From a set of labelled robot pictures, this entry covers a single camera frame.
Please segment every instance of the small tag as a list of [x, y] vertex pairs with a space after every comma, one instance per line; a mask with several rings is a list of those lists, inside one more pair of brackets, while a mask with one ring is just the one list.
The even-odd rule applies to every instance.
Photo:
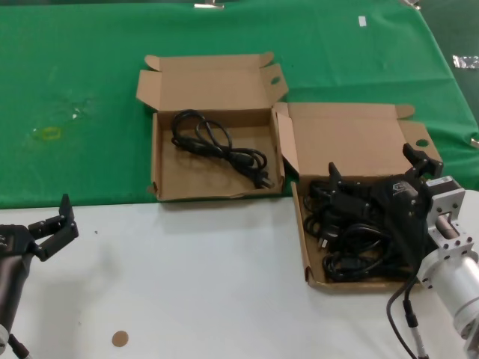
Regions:
[[358, 16], [359, 19], [359, 26], [360, 27], [365, 27], [367, 25], [366, 23], [366, 16]]
[[446, 176], [446, 177], [441, 177], [441, 178], [438, 178], [438, 179], [432, 179], [431, 181], [427, 181], [426, 184], [429, 187], [433, 187], [434, 185], [440, 185], [441, 183], [446, 183], [446, 182], [450, 182], [450, 181], [452, 181], [452, 177], [451, 176]]

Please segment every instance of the box lid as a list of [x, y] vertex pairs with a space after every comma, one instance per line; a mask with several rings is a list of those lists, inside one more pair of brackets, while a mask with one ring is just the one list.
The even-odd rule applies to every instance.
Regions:
[[399, 120], [414, 114], [410, 105], [279, 102], [275, 110], [283, 157], [301, 177], [327, 177], [330, 162], [349, 178], [402, 174], [411, 167], [406, 142], [440, 159], [423, 124]]
[[136, 96], [161, 111], [269, 108], [287, 93], [274, 55], [145, 58]]

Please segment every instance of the open cardboard box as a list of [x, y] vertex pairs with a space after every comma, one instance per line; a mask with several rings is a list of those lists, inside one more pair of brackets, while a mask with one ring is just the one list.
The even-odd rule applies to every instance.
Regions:
[[407, 120], [410, 105], [354, 103], [284, 103], [275, 105], [281, 148], [285, 160], [299, 174], [293, 200], [299, 229], [305, 280], [310, 286], [331, 289], [384, 289], [397, 282], [373, 279], [334, 283], [326, 278], [322, 261], [327, 253], [317, 239], [303, 230], [308, 215], [303, 198], [312, 180], [329, 178], [334, 162], [345, 180], [373, 182], [403, 174], [411, 168], [403, 156], [408, 142], [433, 159], [440, 159], [425, 126]]
[[[235, 198], [279, 194], [284, 167], [278, 142], [275, 102], [287, 93], [271, 52], [262, 55], [145, 58], [136, 96], [157, 110], [153, 115], [153, 190], [159, 200]], [[195, 109], [228, 129], [233, 147], [254, 148], [268, 158], [273, 188], [254, 188], [221, 159], [204, 158], [178, 150], [171, 143], [171, 121], [185, 109]], [[191, 135], [196, 123], [184, 128]], [[218, 139], [224, 137], [215, 130]]]

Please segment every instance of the box hole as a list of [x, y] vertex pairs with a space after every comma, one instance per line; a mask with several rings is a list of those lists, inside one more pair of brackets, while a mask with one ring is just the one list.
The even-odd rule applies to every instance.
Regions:
[[427, 147], [427, 146], [429, 146], [429, 141], [426, 140], [426, 139], [424, 139], [424, 138], [422, 138], [421, 140], [417, 140], [417, 141], [416, 141], [416, 146], [418, 146], [418, 147]]

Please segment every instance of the green tablecloth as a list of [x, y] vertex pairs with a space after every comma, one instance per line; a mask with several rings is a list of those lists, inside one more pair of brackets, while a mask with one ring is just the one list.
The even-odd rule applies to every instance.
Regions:
[[452, 55], [479, 55], [479, 1], [421, 0], [421, 6], [421, 13], [479, 122], [479, 70], [457, 69], [452, 62]]
[[64, 192], [76, 205], [154, 200], [151, 120], [135, 99], [146, 54], [272, 50], [289, 101], [413, 104], [445, 172], [479, 189], [478, 126], [420, 13], [397, 0], [3, 7], [0, 39], [1, 208]]

